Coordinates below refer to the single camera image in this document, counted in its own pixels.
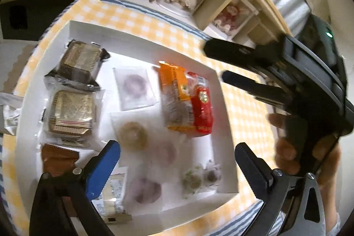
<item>purple round snack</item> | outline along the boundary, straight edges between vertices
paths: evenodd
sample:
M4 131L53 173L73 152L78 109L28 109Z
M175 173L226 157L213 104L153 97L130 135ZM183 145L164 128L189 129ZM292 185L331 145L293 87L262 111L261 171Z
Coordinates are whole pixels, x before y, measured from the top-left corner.
M140 204L151 204L161 197L161 184L146 178L134 179L131 183L133 197Z
M147 93L146 80L137 74L130 74L124 80L124 90L134 98L140 98Z

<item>tablecloth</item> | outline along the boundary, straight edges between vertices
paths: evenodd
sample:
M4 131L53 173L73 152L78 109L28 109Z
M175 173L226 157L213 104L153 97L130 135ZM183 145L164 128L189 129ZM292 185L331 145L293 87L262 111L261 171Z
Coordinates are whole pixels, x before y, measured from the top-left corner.
M14 94L24 96L31 81L31 76L46 48L56 33L70 20L77 20L107 26L148 39L183 53L217 72L231 70L257 80L257 75L233 67L226 63L206 58L201 52L201 45L208 37L195 28L156 11L139 7L128 2L103 0L76 0L46 30L38 47L29 59L20 77ZM222 83L222 90L229 115L234 145L246 142L258 157L262 157L271 168L273 161L274 136L266 120L266 105L253 99L244 91ZM16 138L4 135L2 159L0 160L1 196L10 221L18 235L28 235L29 215L22 204L17 184L15 166ZM256 198L245 177L238 168L239 193L225 205L203 217L185 225L158 233L159 236L202 236L224 225L231 218L251 206Z

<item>yellow checkered tablecloth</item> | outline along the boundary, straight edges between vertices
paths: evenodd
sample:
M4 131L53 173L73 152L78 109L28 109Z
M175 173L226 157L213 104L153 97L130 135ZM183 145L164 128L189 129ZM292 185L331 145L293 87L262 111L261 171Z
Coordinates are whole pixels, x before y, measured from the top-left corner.
M70 20L78 20L110 27L151 40L183 53L217 72L231 70L257 79L251 72L206 58L200 50L203 40L175 27L166 21L147 16L139 11L108 4L100 0L78 0L49 29L27 63L14 94L24 96L31 75L57 32ZM275 168L273 161L274 137L265 116L265 104L253 99L242 90L222 83L222 90L229 115L234 144L246 142L258 157ZM19 235L28 235L29 215L26 214L18 189L15 166L16 138L5 135L2 169L8 211ZM225 205L185 225L158 233L159 236L202 236L225 224L231 218L252 205L256 198L242 172L238 170L239 193Z

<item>human hand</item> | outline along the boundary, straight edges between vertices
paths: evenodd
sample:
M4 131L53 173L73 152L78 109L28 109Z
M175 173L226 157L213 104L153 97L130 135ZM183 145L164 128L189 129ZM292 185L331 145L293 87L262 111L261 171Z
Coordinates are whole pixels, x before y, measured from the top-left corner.
M284 129L285 115L282 114L269 114L268 121L275 127ZM312 155L317 160L322 160L326 152L330 149L335 136L329 135L322 138L314 147ZM300 170L300 164L295 161L297 151L285 137L281 137L275 145L275 163L277 166L288 174L296 174ZM341 158L341 149L337 144L334 149L329 153L327 159L322 165L321 172L318 175L317 182L320 188L328 186L333 183L336 178L336 173L339 167L339 160Z

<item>white tray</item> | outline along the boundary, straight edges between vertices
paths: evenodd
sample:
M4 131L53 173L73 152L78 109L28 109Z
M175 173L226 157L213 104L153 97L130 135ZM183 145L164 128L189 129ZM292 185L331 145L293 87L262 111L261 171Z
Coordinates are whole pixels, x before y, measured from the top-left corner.
M213 106L214 125L211 135L187 139L180 145L178 171L183 172L194 164L203 165L209 159L222 166L222 181L217 191L203 192L184 199L182 187L177 176L162 184L162 197L151 205L129 207L133 220L128 224L109 225L115 235L149 235L179 226L215 210L232 199L238 192L237 169L234 159L234 145L217 73L191 58L151 41L107 27L77 21L68 22L47 48L34 72L24 98L21 118L17 130L16 171L21 197L28 215L42 174L42 163L38 149L37 134L40 130L39 119L45 106L48 92L43 77L59 62L65 46L71 39L84 42L96 42L109 51L111 58L103 63L97 82L106 90L100 120L100 140L115 139L109 112L119 112L118 91L114 79L113 67L144 66L147 68L153 91L159 103L152 107L138 109L136 113L149 115L154 125L163 131L165 137L178 141L179 133L164 128L160 104L158 61L163 60L184 67L208 79ZM78 166L84 167L97 152L79 150ZM137 157L128 157L123 152L119 166L129 166L128 184L135 174ZM79 234L85 235L81 224L74 221Z

